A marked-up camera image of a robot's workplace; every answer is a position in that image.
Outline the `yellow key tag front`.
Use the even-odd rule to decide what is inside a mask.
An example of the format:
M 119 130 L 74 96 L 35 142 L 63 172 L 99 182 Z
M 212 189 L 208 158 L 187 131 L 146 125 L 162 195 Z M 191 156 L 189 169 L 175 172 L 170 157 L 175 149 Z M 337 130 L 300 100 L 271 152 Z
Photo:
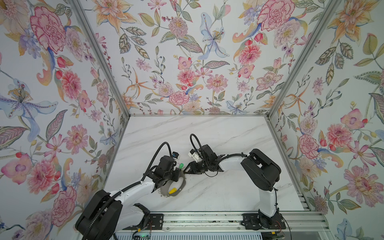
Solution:
M 173 188 L 173 189 L 171 189 L 170 191 L 169 191 L 169 194 L 171 195 L 171 194 L 174 194 L 175 192 L 177 192 L 177 188 Z

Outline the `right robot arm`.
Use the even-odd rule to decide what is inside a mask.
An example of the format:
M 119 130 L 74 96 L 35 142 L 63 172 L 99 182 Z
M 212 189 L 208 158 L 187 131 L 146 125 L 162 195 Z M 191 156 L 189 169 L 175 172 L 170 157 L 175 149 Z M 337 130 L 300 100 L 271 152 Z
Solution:
M 259 214 L 272 219 L 278 215 L 277 190 L 275 183 L 280 180 L 281 168 L 259 149 L 253 149 L 249 154 L 237 153 L 216 155 L 208 145 L 188 153 L 193 159 L 184 174 L 200 175 L 207 172 L 222 173 L 229 170 L 244 170 L 251 181 L 259 188 L 261 205 Z

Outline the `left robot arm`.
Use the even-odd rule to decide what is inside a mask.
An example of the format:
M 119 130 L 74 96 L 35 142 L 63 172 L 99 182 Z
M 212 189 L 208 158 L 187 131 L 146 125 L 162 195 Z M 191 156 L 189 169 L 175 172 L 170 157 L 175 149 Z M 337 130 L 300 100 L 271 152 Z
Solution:
M 108 240 L 117 231 L 133 228 L 143 230 L 150 224 L 151 212 L 138 200 L 177 182 L 181 169 L 177 167 L 179 154 L 163 156 L 160 163 L 149 169 L 143 180 L 111 193 L 98 191 L 75 224 L 84 240 Z

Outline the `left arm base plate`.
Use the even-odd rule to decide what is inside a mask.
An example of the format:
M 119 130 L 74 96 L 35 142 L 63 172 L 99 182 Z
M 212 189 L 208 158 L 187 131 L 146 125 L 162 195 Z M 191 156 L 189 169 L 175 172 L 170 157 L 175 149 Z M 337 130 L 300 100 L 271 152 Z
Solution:
M 137 225 L 131 225 L 123 230 L 162 230 L 164 214 L 147 214 Z

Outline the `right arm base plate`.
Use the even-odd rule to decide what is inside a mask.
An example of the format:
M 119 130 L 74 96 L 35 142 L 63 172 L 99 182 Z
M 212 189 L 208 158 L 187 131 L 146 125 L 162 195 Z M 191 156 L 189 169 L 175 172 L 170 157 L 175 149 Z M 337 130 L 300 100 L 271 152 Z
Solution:
M 242 214 L 243 220 L 241 225 L 246 230 L 285 230 L 286 224 L 282 215 L 276 212 L 272 217 L 268 217 L 263 213 Z

